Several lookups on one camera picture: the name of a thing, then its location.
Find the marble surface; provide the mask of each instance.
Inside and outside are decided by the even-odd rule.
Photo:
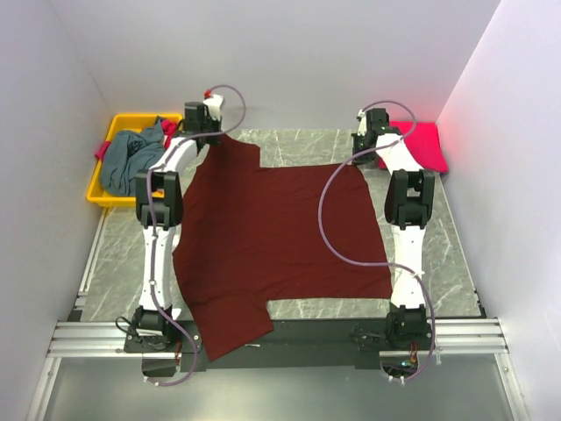
[[[352,149],[350,130],[243,130],[231,134],[234,139],[261,148],[261,167],[292,167],[341,162]],[[183,191],[204,158],[181,177]],[[394,257],[390,226],[383,216],[389,173],[374,166],[360,167],[368,183],[374,209],[380,223],[387,257]],[[142,289],[144,243],[134,209],[113,209],[100,236],[99,250],[90,269],[89,292],[82,321],[112,321],[118,316],[130,318],[138,306]],[[432,219],[427,224],[423,249],[423,280],[439,317],[479,316],[478,298],[465,263],[458,235],[437,178]],[[173,274],[172,297],[180,318],[190,318]],[[388,300],[314,298],[280,300],[268,304],[272,318],[373,318],[385,317]]]

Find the white enclosure wall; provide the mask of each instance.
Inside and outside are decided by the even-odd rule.
[[[561,417],[561,2],[503,0],[438,119],[446,192],[533,419]]]
[[[0,13],[0,408],[23,419],[72,309],[99,210],[84,193],[109,110],[46,0]]]
[[[245,127],[351,128],[358,108],[384,97],[434,121],[498,2],[53,0],[53,6],[114,112],[182,110],[205,88],[229,82],[249,104]],[[227,125],[239,108],[226,108]]]

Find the teal garment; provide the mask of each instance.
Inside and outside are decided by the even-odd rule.
[[[142,132],[122,130],[107,148],[103,157],[102,187],[113,196],[135,196],[134,177],[140,169],[148,169],[164,154],[164,131],[160,123]]]

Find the yellow bin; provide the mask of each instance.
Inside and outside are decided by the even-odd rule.
[[[115,138],[115,135],[121,130],[140,132],[145,127],[153,125],[158,116],[175,123],[183,118],[181,114],[117,114],[111,122],[107,138],[105,139],[111,142],[113,138]],[[107,193],[99,183],[99,175],[101,172],[102,162],[98,161],[96,169],[94,170],[94,175],[89,182],[88,193],[86,194],[86,198],[89,202],[97,203],[100,206],[108,208],[111,206],[134,206],[136,204],[136,199],[134,197],[113,196]]]

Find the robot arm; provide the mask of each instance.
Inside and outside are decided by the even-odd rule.
[[[135,329],[144,332],[165,334],[167,328],[167,322],[158,313],[152,299],[152,285],[155,286],[160,307],[168,314],[171,313],[174,318],[178,316],[172,312],[169,280],[174,236],[183,213],[179,177],[206,144],[218,143],[216,137],[199,136],[190,139],[188,135],[220,132],[224,105],[222,96],[210,93],[205,96],[202,103],[185,104],[184,135],[173,138],[170,147],[151,167],[152,190],[163,191],[163,197],[153,198],[157,219],[155,228],[146,190],[150,173],[148,170],[140,171],[136,177],[136,212],[138,221],[143,225],[146,251],[142,294],[132,324]]]
[[[391,174],[384,213],[394,235],[394,261],[422,276],[423,238],[432,213],[434,175],[415,161],[399,129],[391,127],[386,110],[360,111],[358,120],[359,128],[353,134],[353,152],[383,147],[376,154],[384,160]],[[354,163],[373,161],[376,156],[372,153],[360,158]],[[401,268],[395,269],[392,287],[387,336],[395,344],[405,345],[415,340],[415,336],[427,333],[423,290],[415,276]]]

